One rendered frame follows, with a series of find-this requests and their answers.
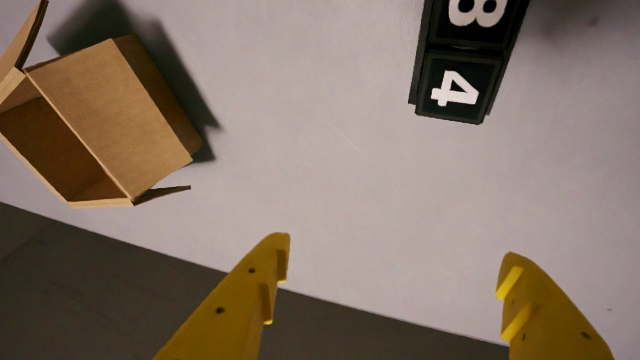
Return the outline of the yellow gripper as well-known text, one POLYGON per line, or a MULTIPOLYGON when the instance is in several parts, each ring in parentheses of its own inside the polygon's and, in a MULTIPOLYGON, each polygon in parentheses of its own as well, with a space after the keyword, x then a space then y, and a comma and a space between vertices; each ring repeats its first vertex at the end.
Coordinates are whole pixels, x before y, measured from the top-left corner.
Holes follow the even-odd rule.
MULTIPOLYGON (((152 360, 257 360, 271 324, 277 286, 287 281, 290 234, 256 244, 152 360)), ((615 360, 601 335, 531 259, 505 254, 495 297, 503 300, 501 339, 509 360, 615 360)))

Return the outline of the open brown cardboard box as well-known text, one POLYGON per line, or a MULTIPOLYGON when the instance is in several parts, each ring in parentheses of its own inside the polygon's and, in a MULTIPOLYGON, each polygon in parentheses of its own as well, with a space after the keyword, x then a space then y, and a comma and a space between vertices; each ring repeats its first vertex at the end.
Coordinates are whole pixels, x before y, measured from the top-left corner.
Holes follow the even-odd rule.
POLYGON ((48 3, 38 2, 0 58, 0 139, 71 208, 131 207, 190 190, 150 189, 204 141, 137 34, 23 68, 48 3))

